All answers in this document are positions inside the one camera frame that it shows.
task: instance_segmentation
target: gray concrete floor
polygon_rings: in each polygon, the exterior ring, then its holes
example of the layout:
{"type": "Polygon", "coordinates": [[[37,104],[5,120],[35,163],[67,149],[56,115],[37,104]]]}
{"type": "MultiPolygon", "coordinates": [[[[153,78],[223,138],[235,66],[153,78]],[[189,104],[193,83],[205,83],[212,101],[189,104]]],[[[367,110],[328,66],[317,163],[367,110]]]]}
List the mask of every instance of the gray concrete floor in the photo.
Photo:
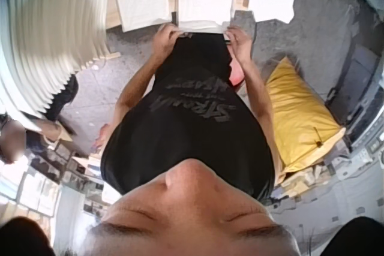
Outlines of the gray concrete floor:
{"type": "MultiPolygon", "coordinates": [[[[276,20],[257,23],[253,58],[268,75],[275,65],[269,59],[294,56],[306,82],[325,99],[347,55],[352,20],[359,10],[357,0],[295,0],[294,9],[295,17],[289,24],[276,20]]],[[[237,13],[235,22],[250,33],[255,31],[251,13],[237,13]]],[[[79,93],[63,109],[62,117],[76,132],[74,142],[84,154],[90,152],[101,126],[110,121],[125,84],[145,63],[156,30],[148,27],[122,33],[120,26],[108,30],[111,51],[122,56],[99,62],[99,70],[77,74],[79,93]]]]}

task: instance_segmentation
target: hand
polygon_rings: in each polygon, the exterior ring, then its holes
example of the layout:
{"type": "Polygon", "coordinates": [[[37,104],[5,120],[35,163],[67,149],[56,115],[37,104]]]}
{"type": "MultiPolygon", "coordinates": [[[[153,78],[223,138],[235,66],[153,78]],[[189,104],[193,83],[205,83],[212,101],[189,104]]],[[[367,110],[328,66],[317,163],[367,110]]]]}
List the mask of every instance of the hand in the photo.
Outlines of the hand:
{"type": "Polygon", "coordinates": [[[229,26],[226,31],[232,45],[233,53],[240,65],[244,65],[251,59],[252,39],[239,26],[229,26]]]}
{"type": "Polygon", "coordinates": [[[176,40],[183,32],[171,23],[162,25],[154,36],[152,43],[153,55],[165,60],[172,52],[176,40]]]}

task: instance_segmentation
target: black t-shirt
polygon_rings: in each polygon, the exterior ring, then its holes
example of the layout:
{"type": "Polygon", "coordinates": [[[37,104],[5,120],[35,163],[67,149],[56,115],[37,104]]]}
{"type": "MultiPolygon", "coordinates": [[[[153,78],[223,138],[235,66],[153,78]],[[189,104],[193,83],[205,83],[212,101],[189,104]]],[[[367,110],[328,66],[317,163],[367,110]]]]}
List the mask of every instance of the black t-shirt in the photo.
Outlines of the black t-shirt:
{"type": "Polygon", "coordinates": [[[104,150],[101,175],[125,194],[187,158],[258,200],[274,186],[259,123],[233,88],[202,67],[157,83],[125,115],[104,150]]]}

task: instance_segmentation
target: nose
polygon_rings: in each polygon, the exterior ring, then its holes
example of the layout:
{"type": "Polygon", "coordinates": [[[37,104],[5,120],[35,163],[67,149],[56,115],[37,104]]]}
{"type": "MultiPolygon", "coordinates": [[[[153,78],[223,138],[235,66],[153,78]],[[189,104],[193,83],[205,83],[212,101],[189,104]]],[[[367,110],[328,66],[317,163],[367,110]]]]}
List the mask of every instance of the nose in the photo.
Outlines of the nose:
{"type": "Polygon", "coordinates": [[[186,159],[171,168],[165,177],[167,193],[178,200],[212,197],[219,193],[220,180],[213,170],[197,159],[186,159]]]}

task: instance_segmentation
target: black hair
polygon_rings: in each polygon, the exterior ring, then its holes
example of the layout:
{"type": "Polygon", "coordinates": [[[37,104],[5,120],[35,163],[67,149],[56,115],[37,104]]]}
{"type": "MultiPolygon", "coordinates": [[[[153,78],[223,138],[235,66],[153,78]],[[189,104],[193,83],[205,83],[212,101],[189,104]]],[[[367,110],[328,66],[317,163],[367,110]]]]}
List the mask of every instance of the black hair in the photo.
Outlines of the black hair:
{"type": "Polygon", "coordinates": [[[40,226],[25,217],[16,217],[0,227],[0,247],[12,256],[55,256],[40,226]]]}

